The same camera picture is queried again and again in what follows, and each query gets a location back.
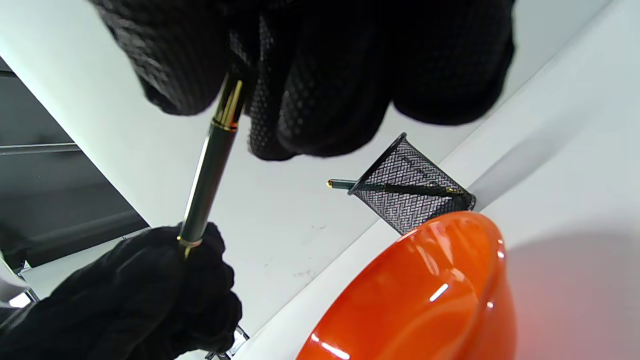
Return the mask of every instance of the metal frame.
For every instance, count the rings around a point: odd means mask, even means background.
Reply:
[[[24,154],[49,154],[52,152],[81,151],[73,142],[36,143],[28,145],[0,145],[0,156]]]

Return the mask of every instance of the mesh pen holder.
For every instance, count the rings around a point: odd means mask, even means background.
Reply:
[[[358,181],[328,181],[348,190],[406,234],[424,222],[454,211],[472,210],[476,197],[420,153],[402,133]]]

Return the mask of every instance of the orange glossy object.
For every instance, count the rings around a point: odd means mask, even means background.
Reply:
[[[426,222],[362,270],[298,360],[512,359],[515,331],[500,231],[461,211]]]

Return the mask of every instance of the black glove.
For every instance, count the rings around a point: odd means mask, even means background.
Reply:
[[[421,122],[470,122],[513,56],[513,0],[91,0],[171,114],[203,111],[226,71],[253,81],[250,148],[265,160],[367,143],[392,101]]]
[[[165,360],[234,342],[242,309],[213,224],[187,260],[176,227],[120,242],[0,326],[0,359]]]

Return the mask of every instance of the black knit glove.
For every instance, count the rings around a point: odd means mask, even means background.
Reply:
[[[176,227],[122,241],[0,326],[0,359],[165,360],[233,344],[233,270],[209,224],[187,260]]]
[[[254,86],[251,151],[336,156],[367,143],[389,102],[470,122],[511,63],[513,0],[91,0],[147,98],[192,115],[226,71]]]

